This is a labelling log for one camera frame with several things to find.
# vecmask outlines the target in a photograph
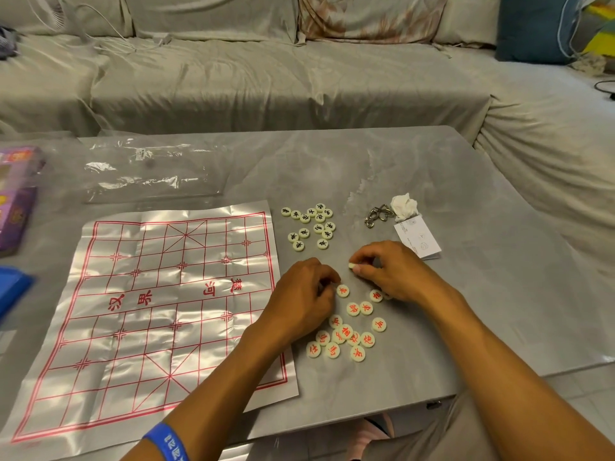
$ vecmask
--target black cable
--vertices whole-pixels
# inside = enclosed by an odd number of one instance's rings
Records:
[[[605,90],[603,88],[598,87],[598,85],[600,84],[615,84],[615,79],[609,79],[609,80],[601,80],[599,82],[597,82],[596,84],[594,84],[594,88],[600,92],[604,92],[605,94],[610,94],[611,96],[611,100],[615,100],[615,92],[612,90]]]

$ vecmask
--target couch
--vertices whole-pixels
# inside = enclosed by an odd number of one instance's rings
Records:
[[[108,20],[78,8],[99,54],[0,0],[22,33],[0,64],[0,133],[449,125],[615,279],[615,103],[570,68],[496,61],[499,0],[418,0],[418,29],[396,30],[406,13],[373,32],[352,26],[398,0],[68,1]]]

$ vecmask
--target printed diagram on paper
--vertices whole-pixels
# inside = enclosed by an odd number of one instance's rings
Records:
[[[53,459],[139,439],[233,350],[279,276],[266,201],[87,224],[2,441]],[[248,409],[297,394],[287,351]]]

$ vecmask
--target pants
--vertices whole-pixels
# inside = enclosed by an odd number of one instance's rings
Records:
[[[373,441],[363,461],[495,461],[499,456],[467,391],[420,432]]]

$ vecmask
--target floral pillow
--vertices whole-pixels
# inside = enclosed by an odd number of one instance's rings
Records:
[[[299,0],[309,40],[367,44],[428,42],[447,0]]]

